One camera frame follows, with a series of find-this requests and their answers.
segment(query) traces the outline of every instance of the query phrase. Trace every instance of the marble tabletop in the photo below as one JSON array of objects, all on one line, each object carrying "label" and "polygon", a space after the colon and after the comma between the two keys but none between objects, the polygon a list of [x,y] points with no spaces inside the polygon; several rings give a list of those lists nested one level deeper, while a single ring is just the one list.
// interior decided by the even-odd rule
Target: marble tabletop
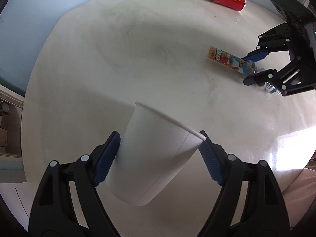
[{"label": "marble tabletop", "polygon": [[[46,40],[27,87],[22,154],[35,193],[51,160],[91,153],[113,130],[124,135],[135,101],[205,130],[242,161],[266,160],[284,190],[316,150],[316,92],[288,97],[245,86],[206,58],[209,46],[243,57],[282,23],[247,2],[241,12],[207,0],[92,0],[65,14]],[[281,69],[286,52],[258,66]],[[79,222],[85,224],[74,184]],[[199,152],[148,205],[97,191],[122,236],[196,236],[219,194]],[[245,199],[246,183],[233,222]]]}]

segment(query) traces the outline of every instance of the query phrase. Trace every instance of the cup rim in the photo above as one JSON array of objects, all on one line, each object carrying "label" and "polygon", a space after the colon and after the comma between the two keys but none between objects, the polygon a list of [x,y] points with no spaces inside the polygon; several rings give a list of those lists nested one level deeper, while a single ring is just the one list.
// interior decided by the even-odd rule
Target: cup rim
[{"label": "cup rim", "polygon": [[185,126],[184,124],[182,124],[181,122],[179,122],[178,120],[173,119],[172,117],[168,116],[167,114],[155,109],[154,107],[151,107],[147,104],[144,104],[142,102],[135,102],[136,105],[140,105],[150,111],[153,111],[155,114],[158,114],[160,117],[166,119],[167,121],[170,121],[171,123],[176,124],[177,126],[187,130],[188,132],[190,132],[191,134],[195,135],[196,137],[200,138],[202,141],[206,140],[206,137],[204,135],[202,135],[201,133],[195,131],[194,129],[192,129],[191,127]]}]

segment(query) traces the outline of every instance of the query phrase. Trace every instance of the blue gripper pad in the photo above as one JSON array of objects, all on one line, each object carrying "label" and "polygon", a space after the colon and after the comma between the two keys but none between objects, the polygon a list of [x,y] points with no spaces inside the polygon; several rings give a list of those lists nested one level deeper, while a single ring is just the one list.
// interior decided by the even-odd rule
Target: blue gripper pad
[{"label": "blue gripper pad", "polygon": [[115,133],[115,135],[110,140],[109,144],[105,147],[102,155],[100,156],[98,162],[96,163],[94,169],[94,184],[98,186],[99,183],[105,180],[110,167],[114,161],[114,158],[117,154],[118,148],[121,144],[121,136],[119,133]]},{"label": "blue gripper pad", "polygon": [[207,140],[202,142],[199,147],[199,151],[211,175],[211,178],[219,185],[222,185],[224,183],[224,177],[222,176],[222,165]]}]

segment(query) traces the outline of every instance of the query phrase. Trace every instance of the pink fabric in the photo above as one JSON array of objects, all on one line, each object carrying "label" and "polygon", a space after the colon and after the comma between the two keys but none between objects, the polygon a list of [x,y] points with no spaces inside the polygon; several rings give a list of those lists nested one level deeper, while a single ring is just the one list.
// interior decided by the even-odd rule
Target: pink fabric
[{"label": "pink fabric", "polygon": [[282,194],[288,210],[290,226],[294,227],[316,197],[316,171],[303,169]]}]

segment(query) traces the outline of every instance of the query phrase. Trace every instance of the cup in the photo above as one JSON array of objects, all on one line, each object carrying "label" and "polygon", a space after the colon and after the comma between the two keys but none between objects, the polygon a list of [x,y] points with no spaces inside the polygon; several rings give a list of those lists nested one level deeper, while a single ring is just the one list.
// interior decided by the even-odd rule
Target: cup
[{"label": "cup", "polygon": [[146,205],[175,177],[205,139],[168,115],[136,102],[106,184],[121,201]]}]

